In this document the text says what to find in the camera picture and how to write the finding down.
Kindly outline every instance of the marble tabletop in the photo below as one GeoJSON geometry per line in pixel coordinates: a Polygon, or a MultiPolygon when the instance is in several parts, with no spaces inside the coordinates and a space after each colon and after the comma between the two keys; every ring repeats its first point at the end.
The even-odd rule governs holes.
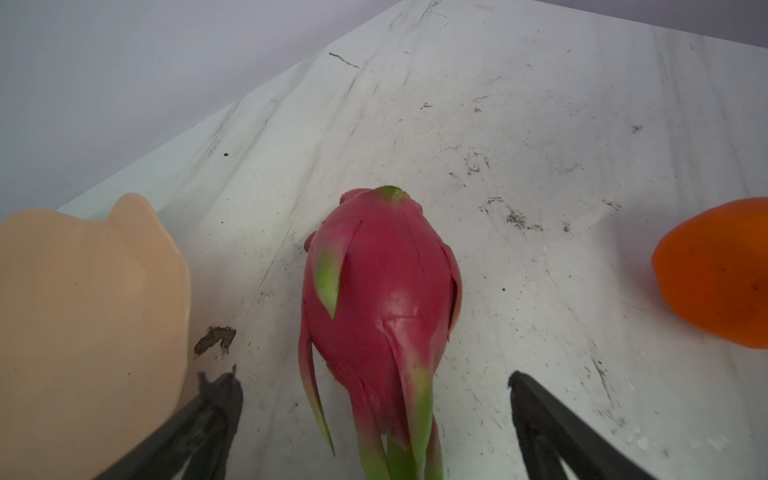
{"type": "Polygon", "coordinates": [[[341,193],[383,184],[421,203],[464,277],[435,380],[446,478],[525,478],[516,369],[659,479],[765,478],[768,356],[678,319],[650,255],[682,220],[768,194],[768,50],[477,1],[405,0],[60,211],[144,195],[190,264],[190,352],[237,330],[191,365],[237,364],[229,478],[362,478],[318,356],[335,458],[301,386],[302,245],[341,193]]]}

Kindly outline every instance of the dragon fruit skin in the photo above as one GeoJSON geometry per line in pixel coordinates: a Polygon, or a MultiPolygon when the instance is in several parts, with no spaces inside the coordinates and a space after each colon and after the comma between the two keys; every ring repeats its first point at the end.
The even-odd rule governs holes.
{"type": "Polygon", "coordinates": [[[312,344],[349,392],[368,480],[442,478],[432,377],[461,306],[453,252],[396,187],[344,194],[305,249],[300,372],[331,449],[312,344]]]}

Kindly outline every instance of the dragon fruit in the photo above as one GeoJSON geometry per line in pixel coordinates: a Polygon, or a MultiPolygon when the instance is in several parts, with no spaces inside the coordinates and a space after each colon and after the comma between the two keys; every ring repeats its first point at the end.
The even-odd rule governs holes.
{"type": "Polygon", "coordinates": [[[453,252],[397,187],[347,192],[304,248],[299,365],[331,450],[313,344],[349,392],[368,480],[442,478],[432,377],[462,303],[453,252]]]}

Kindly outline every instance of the brown stain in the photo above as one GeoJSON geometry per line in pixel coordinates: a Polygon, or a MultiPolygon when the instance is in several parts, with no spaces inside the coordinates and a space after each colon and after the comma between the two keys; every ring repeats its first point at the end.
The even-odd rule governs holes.
{"type": "Polygon", "coordinates": [[[194,346],[194,354],[203,355],[210,347],[220,343],[221,354],[230,352],[230,345],[235,339],[237,330],[231,326],[209,326],[205,336],[197,341],[194,346]]]}

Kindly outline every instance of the table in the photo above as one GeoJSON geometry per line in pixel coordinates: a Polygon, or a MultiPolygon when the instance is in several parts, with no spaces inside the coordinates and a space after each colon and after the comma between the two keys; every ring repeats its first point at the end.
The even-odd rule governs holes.
{"type": "Polygon", "coordinates": [[[302,245],[341,193],[383,184],[421,203],[464,277],[435,380],[446,478],[525,478],[516,369],[658,478],[765,478],[768,356],[677,318],[650,255],[682,220],[768,194],[768,50],[477,2],[405,0],[60,211],[144,195],[190,263],[190,354],[237,330],[190,368],[237,364],[230,478],[362,478],[319,356],[335,458],[302,390],[302,245]]]}

